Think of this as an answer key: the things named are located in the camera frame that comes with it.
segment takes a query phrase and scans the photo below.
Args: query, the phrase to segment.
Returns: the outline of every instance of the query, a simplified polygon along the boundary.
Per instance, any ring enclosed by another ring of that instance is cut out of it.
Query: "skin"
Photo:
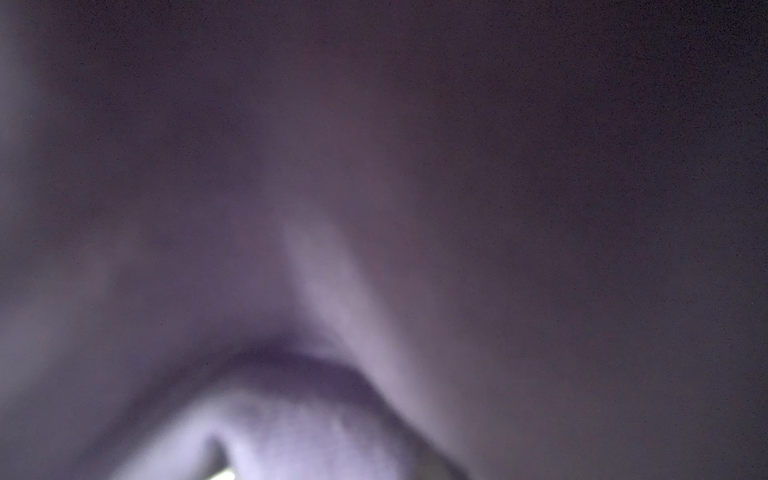
[[[121,5],[2,7],[5,477],[278,345],[470,478],[760,478],[760,12]]]

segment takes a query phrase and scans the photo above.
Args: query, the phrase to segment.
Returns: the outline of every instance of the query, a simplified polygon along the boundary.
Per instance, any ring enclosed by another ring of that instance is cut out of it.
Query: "bright light spot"
[[[208,480],[235,480],[235,478],[235,472],[233,472],[231,468],[225,468]]]

